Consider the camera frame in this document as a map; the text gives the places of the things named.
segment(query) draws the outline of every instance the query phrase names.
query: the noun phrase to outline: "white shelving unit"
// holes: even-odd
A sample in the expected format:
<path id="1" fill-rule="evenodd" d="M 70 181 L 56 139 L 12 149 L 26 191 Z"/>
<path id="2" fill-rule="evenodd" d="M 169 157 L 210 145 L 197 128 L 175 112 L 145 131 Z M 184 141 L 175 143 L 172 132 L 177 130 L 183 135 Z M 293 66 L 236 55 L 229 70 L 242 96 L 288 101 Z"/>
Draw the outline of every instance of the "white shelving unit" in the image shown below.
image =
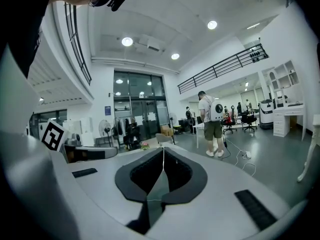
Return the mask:
<path id="1" fill-rule="evenodd" d="M 285 137 L 290 131 L 290 116 L 303 116 L 303 140 L 307 123 L 306 105 L 299 76 L 293 62 L 289 60 L 271 69 L 268 76 L 273 87 L 276 105 L 276 109 L 273 110 L 273 135 Z"/>

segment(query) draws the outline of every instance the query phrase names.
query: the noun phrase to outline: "khaki shorts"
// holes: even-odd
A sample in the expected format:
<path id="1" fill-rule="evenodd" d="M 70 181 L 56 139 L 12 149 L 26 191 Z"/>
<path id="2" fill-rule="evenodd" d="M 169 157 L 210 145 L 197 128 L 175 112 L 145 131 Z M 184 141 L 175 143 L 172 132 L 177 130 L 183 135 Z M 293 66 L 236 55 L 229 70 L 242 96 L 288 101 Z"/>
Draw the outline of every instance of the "khaki shorts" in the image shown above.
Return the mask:
<path id="1" fill-rule="evenodd" d="M 222 128 L 220 121 L 209 121 L 204 123 L 204 138 L 207 141 L 212 141 L 213 139 L 220 139 L 222 137 Z"/>

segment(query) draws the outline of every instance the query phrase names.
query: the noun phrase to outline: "sign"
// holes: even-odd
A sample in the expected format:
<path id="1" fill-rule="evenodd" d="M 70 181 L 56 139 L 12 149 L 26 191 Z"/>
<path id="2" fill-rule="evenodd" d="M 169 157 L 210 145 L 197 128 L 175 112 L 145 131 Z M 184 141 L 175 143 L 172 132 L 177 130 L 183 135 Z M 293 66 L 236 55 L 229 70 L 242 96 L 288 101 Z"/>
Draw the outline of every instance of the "sign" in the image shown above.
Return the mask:
<path id="1" fill-rule="evenodd" d="M 104 107 L 104 115 L 105 116 L 111 116 L 111 106 L 105 106 Z"/>

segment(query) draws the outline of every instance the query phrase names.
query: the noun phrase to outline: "ceiling light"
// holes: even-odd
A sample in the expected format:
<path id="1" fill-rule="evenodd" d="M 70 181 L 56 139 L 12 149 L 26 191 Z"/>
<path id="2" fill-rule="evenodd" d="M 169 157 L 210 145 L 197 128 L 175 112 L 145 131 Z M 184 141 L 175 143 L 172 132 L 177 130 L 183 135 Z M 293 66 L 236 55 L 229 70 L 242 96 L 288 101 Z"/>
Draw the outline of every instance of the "ceiling light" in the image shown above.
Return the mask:
<path id="1" fill-rule="evenodd" d="M 174 54 L 172 54 L 171 59 L 177 60 L 177 59 L 179 59 L 179 57 L 180 57 L 180 55 L 178 53 L 174 53 Z"/>
<path id="2" fill-rule="evenodd" d="M 127 47 L 131 46 L 134 43 L 134 41 L 130 37 L 125 37 L 124 39 L 122 39 L 121 42 L 124 46 L 127 46 Z"/>
<path id="3" fill-rule="evenodd" d="M 212 20 L 208 23 L 208 29 L 214 30 L 217 27 L 217 25 L 218 25 L 218 23 L 216 21 Z"/>
<path id="4" fill-rule="evenodd" d="M 260 23 L 258 23 L 258 24 L 255 24 L 255 25 L 253 25 L 253 26 L 250 26 L 250 27 L 247 27 L 247 30 L 248 29 L 251 29 L 251 28 L 254 28 L 255 26 L 258 26 Z"/>

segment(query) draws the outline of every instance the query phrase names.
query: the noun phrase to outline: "black chair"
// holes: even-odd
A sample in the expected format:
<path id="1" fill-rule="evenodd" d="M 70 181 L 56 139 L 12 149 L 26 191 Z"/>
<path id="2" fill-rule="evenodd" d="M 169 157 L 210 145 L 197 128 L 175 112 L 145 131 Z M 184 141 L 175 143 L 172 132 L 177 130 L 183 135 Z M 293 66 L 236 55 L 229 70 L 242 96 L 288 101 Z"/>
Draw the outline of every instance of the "black chair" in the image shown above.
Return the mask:
<path id="1" fill-rule="evenodd" d="M 247 114 L 242 114 L 241 122 L 242 122 L 242 130 L 246 131 L 248 129 L 252 129 L 255 132 L 255 129 L 258 129 L 257 126 L 253 126 L 252 123 L 256 122 L 257 118 L 255 117 L 255 112 L 252 112 L 251 116 L 248 116 Z"/>
<path id="2" fill-rule="evenodd" d="M 232 128 L 232 126 L 234 126 L 236 124 L 236 119 L 235 119 L 235 106 L 231 107 L 232 112 L 231 112 L 231 122 L 227 123 L 225 120 L 221 122 L 221 125 L 223 126 L 227 126 L 227 129 L 223 130 L 223 133 L 225 133 L 226 131 L 231 131 L 232 133 L 234 133 L 233 130 L 235 130 L 237 132 L 237 129 Z"/>

